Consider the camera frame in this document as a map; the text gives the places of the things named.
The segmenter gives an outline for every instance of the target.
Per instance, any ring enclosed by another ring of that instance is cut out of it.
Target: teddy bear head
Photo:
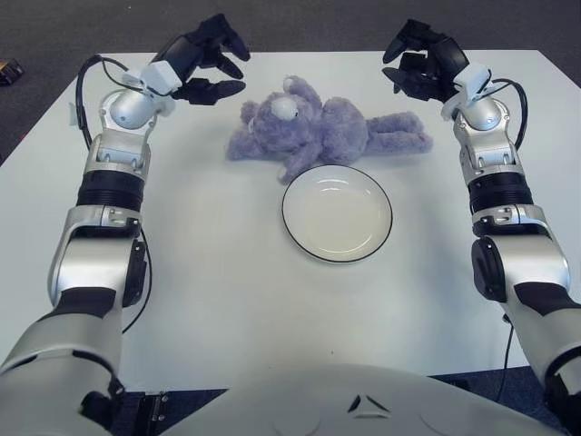
[[[320,140],[320,108],[296,94],[272,93],[258,106],[249,132],[269,152],[288,153]]]

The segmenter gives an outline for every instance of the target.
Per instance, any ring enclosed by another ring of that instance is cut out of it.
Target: black cable
[[[84,111],[84,104],[83,104],[83,82],[84,82],[84,75],[86,74],[87,70],[91,68],[93,65],[98,64],[101,62],[102,57],[98,54],[94,54],[93,56],[89,57],[84,64],[81,66],[79,70],[79,75],[76,79],[76,87],[74,89],[74,105],[76,108],[76,123],[79,126],[79,129],[83,133],[84,143],[87,146],[87,150],[91,148],[91,142],[93,138],[89,133],[89,126],[87,124],[87,116]]]
[[[122,86],[123,88],[132,89],[134,91],[139,91],[139,92],[142,91],[139,88],[133,88],[129,85],[121,84],[121,83],[117,82],[115,79],[113,79],[111,77],[111,75],[109,74],[109,72],[107,71],[107,67],[105,66],[105,62],[115,64],[119,68],[121,68],[122,70],[127,71],[127,67],[125,65],[123,65],[121,62],[117,61],[116,59],[112,59],[110,57],[102,57],[98,54],[94,54],[93,56],[89,57],[86,61],[84,61],[84,64],[81,66],[81,69],[79,70],[79,75],[76,79],[76,86],[75,86],[75,90],[74,90],[74,104],[76,106],[76,122],[77,122],[77,125],[79,126],[79,129],[83,133],[83,138],[84,138],[84,142],[86,144],[87,150],[89,150],[91,148],[91,144],[93,143],[93,137],[91,136],[91,133],[89,132],[89,126],[87,124],[87,117],[86,117],[86,113],[84,111],[84,101],[83,101],[84,75],[89,70],[89,68],[91,68],[92,66],[94,66],[96,64],[101,63],[103,65],[103,70],[104,70],[105,74],[112,82]],[[132,319],[132,321],[129,322],[129,324],[127,324],[127,326],[123,329],[122,334],[125,334],[127,331],[129,331],[129,329],[131,329],[133,327],[133,325],[137,322],[137,320],[139,320],[139,318],[142,316],[143,311],[145,311],[145,306],[147,306],[147,302],[149,301],[149,299],[152,295],[152,286],[153,286],[152,254],[149,251],[149,244],[147,243],[147,238],[145,237],[145,232],[143,231],[143,228],[141,229],[141,236],[143,239],[143,243],[145,245],[145,254],[147,255],[147,262],[149,263],[149,265],[148,265],[149,266],[149,284],[147,287],[147,293],[145,294],[145,300],[143,301],[142,308],[138,311],[138,313],[135,315],[135,317]]]
[[[510,353],[510,344],[512,343],[512,335],[514,332],[515,327],[512,324],[510,324],[510,333],[508,334],[507,351],[505,352],[505,366],[502,369],[502,380],[500,381],[500,387],[498,388],[498,394],[495,399],[496,402],[500,401],[502,391],[505,389],[505,382],[507,381],[508,355]]]
[[[515,148],[518,150],[525,139],[525,133],[527,132],[527,124],[528,124],[528,100],[527,100],[527,93],[525,92],[525,88],[521,86],[521,84],[514,82],[510,79],[495,79],[492,81],[493,83],[500,83],[506,84],[501,88],[498,88],[496,91],[488,94],[492,95],[505,89],[507,86],[513,86],[518,93],[518,100],[520,101],[520,128],[518,129],[517,139],[515,141]]]

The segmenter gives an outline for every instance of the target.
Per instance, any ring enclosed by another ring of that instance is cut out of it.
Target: teddy bear leg
[[[424,133],[371,134],[365,154],[413,154],[431,150],[432,138]]]
[[[236,130],[232,135],[226,155],[228,159],[239,161],[240,159],[261,159],[266,157],[266,152],[248,132],[248,128],[244,127]]]
[[[424,125],[418,116],[412,112],[402,112],[371,118],[367,121],[367,127],[370,134],[384,134],[398,131],[419,134],[424,130]]]

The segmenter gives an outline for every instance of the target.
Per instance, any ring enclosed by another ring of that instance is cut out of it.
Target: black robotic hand
[[[404,53],[406,50],[427,50],[428,55]],[[394,61],[402,53],[399,68],[382,70],[394,83],[394,93],[403,91],[412,98],[434,98],[444,103],[457,92],[454,77],[468,65],[468,59],[452,38],[437,34],[429,25],[408,20],[389,44],[383,63]]]
[[[187,100],[190,104],[213,105],[221,98],[244,89],[246,85],[240,81],[243,78],[242,71],[222,54],[222,45],[242,61],[251,58],[248,48],[223,14],[202,21],[193,32],[175,37],[153,58],[152,62],[169,62],[184,83],[172,94],[174,99]],[[226,80],[217,84],[201,78],[187,81],[197,67],[216,67],[239,80]]]

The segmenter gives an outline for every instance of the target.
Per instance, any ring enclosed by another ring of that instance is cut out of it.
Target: teddy bear ear
[[[287,94],[294,94],[304,98],[318,109],[321,109],[322,107],[322,102],[317,92],[305,79],[302,79],[297,75],[289,75],[285,78],[282,83],[282,89],[284,89],[284,92]]]
[[[271,102],[271,112],[277,118],[290,121],[299,114],[299,108],[289,97],[279,97]]]
[[[258,108],[259,108],[258,103],[245,102],[242,105],[240,113],[240,118],[242,119],[242,122],[248,124],[251,121],[251,119],[254,118],[258,113]]]

